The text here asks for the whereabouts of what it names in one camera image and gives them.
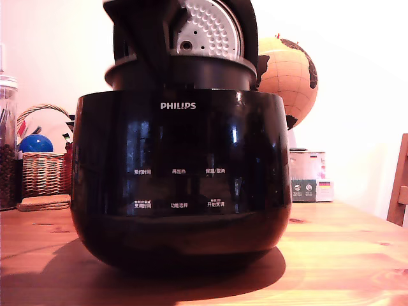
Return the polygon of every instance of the jar lid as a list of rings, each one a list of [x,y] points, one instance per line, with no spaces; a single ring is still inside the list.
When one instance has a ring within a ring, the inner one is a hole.
[[[11,76],[0,75],[0,86],[1,87],[10,87],[17,90],[17,79]]]

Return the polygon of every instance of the basket handle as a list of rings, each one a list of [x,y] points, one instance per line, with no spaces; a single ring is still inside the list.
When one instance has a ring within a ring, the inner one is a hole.
[[[52,104],[35,105],[35,106],[30,107],[26,111],[22,112],[21,115],[18,117],[18,119],[17,119],[17,131],[20,130],[24,119],[26,119],[30,114],[36,112],[37,110],[46,110],[46,109],[57,110],[58,112],[63,113],[65,116],[67,116],[69,118],[69,113],[65,109],[63,109],[62,107],[52,105]]]

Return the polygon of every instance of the perforated metal plate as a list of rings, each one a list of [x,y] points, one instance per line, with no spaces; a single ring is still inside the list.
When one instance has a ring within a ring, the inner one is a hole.
[[[203,54],[231,60],[244,56],[240,24],[218,0],[180,0],[190,19],[178,34],[177,53]]]

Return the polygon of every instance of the cork coaster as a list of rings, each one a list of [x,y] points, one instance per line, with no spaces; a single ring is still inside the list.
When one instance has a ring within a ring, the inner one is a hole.
[[[68,208],[71,204],[71,197],[67,194],[57,196],[35,196],[25,198],[17,205],[21,212],[34,212],[37,210],[58,210]]]

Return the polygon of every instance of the philips logo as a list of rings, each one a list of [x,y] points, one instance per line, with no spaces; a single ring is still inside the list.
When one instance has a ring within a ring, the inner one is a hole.
[[[196,103],[161,103],[162,110],[195,110]]]

